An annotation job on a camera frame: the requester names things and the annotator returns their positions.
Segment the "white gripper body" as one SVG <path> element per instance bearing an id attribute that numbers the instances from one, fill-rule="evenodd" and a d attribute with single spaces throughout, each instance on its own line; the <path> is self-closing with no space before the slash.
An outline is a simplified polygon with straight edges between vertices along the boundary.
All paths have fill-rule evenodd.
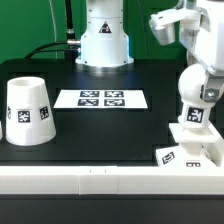
<path id="1" fill-rule="evenodd" d="M 160 45 L 179 42 L 211 75 L 224 77 L 224 0 L 179 0 L 151 15 L 149 26 Z"/>

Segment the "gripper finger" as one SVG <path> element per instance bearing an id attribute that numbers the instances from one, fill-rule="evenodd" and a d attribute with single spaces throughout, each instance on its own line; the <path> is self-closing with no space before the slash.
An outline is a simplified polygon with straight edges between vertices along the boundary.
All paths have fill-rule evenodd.
<path id="1" fill-rule="evenodd" d="M 215 106 L 224 94 L 224 76 L 214 76 L 208 72 L 201 75 L 200 107 L 210 109 Z"/>

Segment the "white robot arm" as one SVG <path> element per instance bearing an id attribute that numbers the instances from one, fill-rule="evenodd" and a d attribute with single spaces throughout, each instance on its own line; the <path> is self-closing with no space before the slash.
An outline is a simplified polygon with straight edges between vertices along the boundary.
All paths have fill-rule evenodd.
<path id="1" fill-rule="evenodd" d="M 100 72 L 129 65 L 129 37 L 123 30 L 123 0 L 86 0 L 87 28 L 76 62 Z M 224 87 L 224 0 L 179 0 L 153 14 L 150 29 L 161 45 L 179 41 L 187 60 L 206 72 L 202 100 L 215 103 Z"/>

